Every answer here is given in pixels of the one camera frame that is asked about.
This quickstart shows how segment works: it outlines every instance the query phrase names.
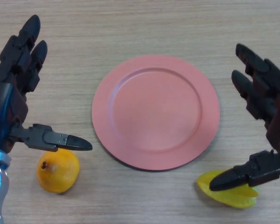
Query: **pink plate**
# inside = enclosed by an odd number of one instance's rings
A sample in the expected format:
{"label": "pink plate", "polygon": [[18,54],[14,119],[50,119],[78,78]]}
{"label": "pink plate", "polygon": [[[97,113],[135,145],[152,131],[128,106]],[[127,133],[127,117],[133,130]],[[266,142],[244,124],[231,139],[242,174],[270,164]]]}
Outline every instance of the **pink plate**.
{"label": "pink plate", "polygon": [[168,170],[199,156],[214,138],[219,101],[194,66],[170,56],[141,56],[113,69],[92,104],[105,148],[138,169]]}

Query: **robotic hand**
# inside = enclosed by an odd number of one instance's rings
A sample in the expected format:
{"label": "robotic hand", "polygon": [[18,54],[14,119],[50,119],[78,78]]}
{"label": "robotic hand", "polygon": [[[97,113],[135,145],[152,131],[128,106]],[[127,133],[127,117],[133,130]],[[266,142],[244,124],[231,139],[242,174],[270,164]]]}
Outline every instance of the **robotic hand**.
{"label": "robotic hand", "polygon": [[262,60],[241,44],[236,46],[236,55],[245,64],[245,72],[252,77],[252,82],[236,70],[232,73],[232,82],[247,101],[250,114],[264,120],[266,138],[273,150],[250,155],[246,164],[234,166],[215,177],[210,182],[213,191],[243,184],[253,187],[280,177],[280,70],[270,60]]}
{"label": "robotic hand", "polygon": [[26,93],[33,92],[40,81],[38,73],[47,55],[47,44],[41,41],[34,48],[40,32],[40,19],[32,16],[20,30],[11,36],[0,54],[0,224],[1,209],[8,192],[7,155],[16,142],[29,148],[57,151],[92,150],[88,141],[79,137],[55,133],[50,126],[33,124],[25,129],[22,124],[28,113]]}

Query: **yellow fruit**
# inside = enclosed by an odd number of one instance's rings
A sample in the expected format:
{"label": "yellow fruit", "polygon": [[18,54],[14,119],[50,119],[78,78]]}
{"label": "yellow fruit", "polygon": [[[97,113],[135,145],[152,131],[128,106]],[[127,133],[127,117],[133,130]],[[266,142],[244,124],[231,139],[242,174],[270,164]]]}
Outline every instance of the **yellow fruit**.
{"label": "yellow fruit", "polygon": [[223,170],[214,170],[201,175],[197,179],[199,188],[212,199],[234,208],[246,209],[254,206],[259,194],[255,188],[251,188],[247,184],[223,191],[210,190],[211,180],[222,172]]}
{"label": "yellow fruit", "polygon": [[38,161],[36,176],[40,186],[52,193],[61,194],[75,183],[80,171],[79,160],[66,149],[46,152]]}

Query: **wooden table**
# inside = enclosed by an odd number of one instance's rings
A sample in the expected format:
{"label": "wooden table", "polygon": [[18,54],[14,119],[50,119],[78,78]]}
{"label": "wooden table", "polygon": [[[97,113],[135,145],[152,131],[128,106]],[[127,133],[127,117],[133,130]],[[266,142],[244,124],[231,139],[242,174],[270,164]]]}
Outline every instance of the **wooden table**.
{"label": "wooden table", "polygon": [[[246,111],[231,83],[241,42],[280,67],[280,0],[0,0],[0,52],[33,14],[49,53],[37,90],[28,95],[26,126],[51,125],[93,143],[78,152],[81,173],[65,195],[35,178],[43,153],[17,144],[10,156],[6,224],[280,224],[280,179],[259,186],[255,207],[236,210],[201,193],[196,178],[247,161],[268,149],[262,121]],[[219,131],[194,162],[148,173],[111,158],[95,136],[91,102],[102,78],[120,62],[145,54],[180,57],[213,83],[221,106]]]}

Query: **fruit stem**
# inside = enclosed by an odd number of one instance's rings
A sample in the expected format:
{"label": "fruit stem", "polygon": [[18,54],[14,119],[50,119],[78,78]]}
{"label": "fruit stem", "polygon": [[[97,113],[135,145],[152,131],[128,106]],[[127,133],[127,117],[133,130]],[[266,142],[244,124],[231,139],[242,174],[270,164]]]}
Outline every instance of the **fruit stem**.
{"label": "fruit stem", "polygon": [[45,169],[45,168],[47,168],[47,167],[48,167],[48,164],[47,164],[46,161],[44,161],[44,162],[42,163],[42,169]]}

